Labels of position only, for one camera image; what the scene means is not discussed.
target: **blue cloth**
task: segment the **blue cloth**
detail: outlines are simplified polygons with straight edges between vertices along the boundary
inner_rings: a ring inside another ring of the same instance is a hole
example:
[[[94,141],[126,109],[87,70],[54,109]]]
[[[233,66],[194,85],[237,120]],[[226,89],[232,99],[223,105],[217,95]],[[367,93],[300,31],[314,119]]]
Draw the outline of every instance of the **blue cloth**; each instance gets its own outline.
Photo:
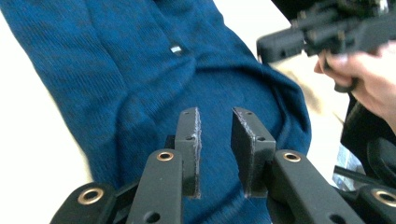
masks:
[[[95,181],[118,188],[137,179],[179,112],[198,106],[202,199],[184,201],[185,222],[269,222],[265,200],[241,191],[232,108],[255,112],[279,148],[306,153],[304,98],[257,63],[211,0],[0,0],[0,8]]]

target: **black object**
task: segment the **black object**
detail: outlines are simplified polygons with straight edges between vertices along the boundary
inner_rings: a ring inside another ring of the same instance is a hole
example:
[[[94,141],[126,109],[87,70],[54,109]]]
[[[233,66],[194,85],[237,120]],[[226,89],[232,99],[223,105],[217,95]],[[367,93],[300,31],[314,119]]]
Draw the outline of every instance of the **black object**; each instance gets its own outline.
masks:
[[[198,121],[197,108],[183,111],[177,133],[199,133]],[[177,141],[177,137],[170,136],[166,145],[176,145],[172,140]],[[197,167],[197,142],[200,140],[190,139],[177,150],[153,152],[141,179],[117,191],[99,183],[76,189],[51,223],[182,223],[182,191],[189,186],[188,192],[199,192],[194,188],[191,191],[191,186],[197,186],[199,173],[189,173],[194,174],[193,178],[182,174],[185,168]],[[376,160],[389,155],[385,148],[394,149],[394,145],[381,140],[373,143],[373,147],[378,146],[379,150],[372,152]],[[194,153],[186,156],[194,160],[184,159],[185,149]],[[388,181],[367,177],[362,179],[368,185],[357,191],[334,189],[304,155],[276,150],[274,138],[257,116],[240,107],[233,110],[232,149],[246,197],[267,196],[275,224],[396,223],[396,189],[387,185]],[[394,167],[396,163],[381,161],[374,170]],[[389,173],[381,176],[389,178]]]
[[[301,7],[308,7],[311,3],[307,1]],[[308,10],[300,11],[297,19],[290,23],[289,29],[257,40],[257,54],[261,62],[277,62],[300,54],[303,50],[308,56],[319,54],[325,49],[332,54],[369,52],[396,39],[394,0],[317,2]],[[336,85],[334,89],[352,91],[356,82],[351,87]]]

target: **clothing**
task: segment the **clothing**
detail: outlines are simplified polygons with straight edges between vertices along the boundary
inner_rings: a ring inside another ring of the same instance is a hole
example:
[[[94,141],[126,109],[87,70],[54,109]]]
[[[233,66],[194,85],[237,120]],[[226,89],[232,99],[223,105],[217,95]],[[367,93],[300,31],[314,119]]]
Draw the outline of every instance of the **clothing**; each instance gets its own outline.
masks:
[[[175,134],[179,112],[197,106],[202,199],[184,200],[185,223],[269,222],[265,200],[241,190],[232,108],[256,113],[278,148],[306,153],[304,97],[257,63],[211,0],[0,0],[0,8],[95,181],[119,188],[136,180]]]

